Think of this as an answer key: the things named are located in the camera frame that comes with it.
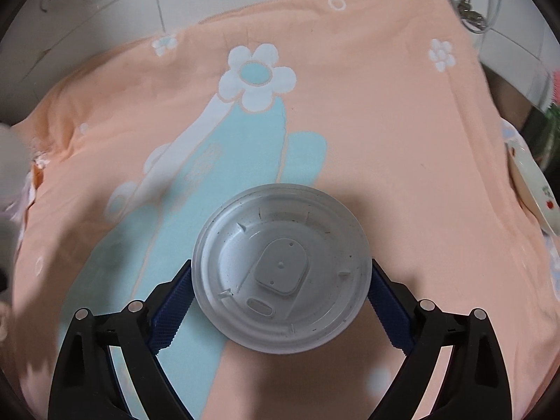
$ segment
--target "white plastic lid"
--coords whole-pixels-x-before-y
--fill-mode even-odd
[[[371,281],[354,215],[301,185],[259,186],[210,217],[192,257],[202,311],[231,340],[274,354],[303,352],[341,333]]]

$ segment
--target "metal screw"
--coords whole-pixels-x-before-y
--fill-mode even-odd
[[[134,300],[128,304],[128,310],[131,313],[137,313],[144,307],[144,304],[140,300]]]
[[[87,316],[88,316],[88,311],[85,308],[82,308],[82,309],[76,311],[75,317],[78,320],[85,319]]]
[[[424,311],[433,311],[436,309],[436,304],[431,300],[422,300],[420,302],[420,308],[422,308]]]
[[[474,310],[474,317],[480,320],[486,319],[486,312],[481,309]]]

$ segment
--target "tile grout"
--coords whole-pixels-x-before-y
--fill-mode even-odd
[[[72,33],[74,33],[77,29],[79,29],[80,27],[82,27],[83,25],[85,25],[87,22],[89,22],[93,17],[95,17],[97,14],[99,14],[100,12],[104,11],[105,9],[107,9],[109,6],[111,6],[113,3],[116,3],[117,1],[120,0],[113,0],[109,3],[107,3],[105,6],[102,6],[101,8],[99,8],[99,10],[97,10],[95,13],[93,13],[91,16],[89,16],[87,19],[83,20],[80,24],[76,25],[74,28],[72,28],[68,33],[66,33],[62,38],[60,38],[57,42],[55,42],[52,46],[50,46],[48,49],[45,49],[47,54],[48,52],[50,52],[52,49],[54,49],[55,47],[58,46],[58,44],[60,44],[63,40],[65,40],[68,36],[70,36]],[[25,80],[37,67],[38,64],[41,63],[41,61],[44,60],[44,58],[47,56],[47,54],[43,55],[43,57],[37,61],[35,64],[33,64],[33,67],[25,74],[25,76],[23,76],[23,78],[21,79],[20,82],[22,82],[23,80]]]
[[[163,21],[163,14],[161,12],[161,5],[160,5],[160,0],[156,0],[157,3],[157,9],[160,13],[160,22],[161,22],[161,28],[163,29],[164,33],[167,33],[167,30],[165,29],[165,22]]]
[[[531,85],[528,88],[527,91],[527,96],[523,95],[525,97],[525,99],[527,99],[532,106],[534,106],[533,102],[531,102],[531,100],[529,99],[529,95],[531,95],[531,91],[533,90],[533,85],[535,84],[535,80],[537,79],[537,70],[535,69],[535,72],[533,74],[533,80],[531,81]]]
[[[481,33],[482,36],[482,41],[481,41],[481,46],[478,49],[478,59],[480,61],[480,57],[481,57],[481,52],[482,52],[482,46],[484,45],[484,42],[486,41],[486,35],[488,34],[488,32],[486,33]]]
[[[503,33],[500,33],[500,32],[497,31],[497,30],[494,30],[493,28],[491,28],[491,29],[489,30],[489,32],[490,32],[490,31],[493,31],[494,33],[498,33],[500,36],[503,36],[503,37],[504,37],[505,39],[507,39],[508,41],[513,42],[517,47],[521,47],[525,52],[527,52],[527,53],[528,53],[529,55],[531,55],[533,58],[536,58],[537,60],[540,61],[540,58],[537,57],[537,55],[534,55],[533,53],[529,52],[525,47],[523,47],[521,44],[519,44],[518,42],[514,41],[513,39],[509,38],[508,36],[504,35]]]
[[[544,47],[544,37],[545,37],[546,34],[547,34],[547,27],[550,28],[550,25],[548,25],[548,22],[546,21],[546,19],[544,18],[544,16],[543,16],[543,18],[542,18],[542,21],[544,22],[544,27],[542,28],[542,30],[543,30],[543,31],[542,31],[542,38],[541,38],[541,40],[540,40],[540,46],[539,46],[539,58],[540,58],[540,56],[543,54],[542,51],[543,51],[543,47]]]

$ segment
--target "blue flower center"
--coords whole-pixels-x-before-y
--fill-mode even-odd
[[[239,70],[243,81],[251,85],[264,85],[271,79],[271,70],[256,61],[245,63]]]

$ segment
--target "cup lid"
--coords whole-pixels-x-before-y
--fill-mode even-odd
[[[301,185],[250,189],[206,222],[192,257],[202,311],[231,340],[266,353],[318,347],[368,294],[372,261],[354,215]]]

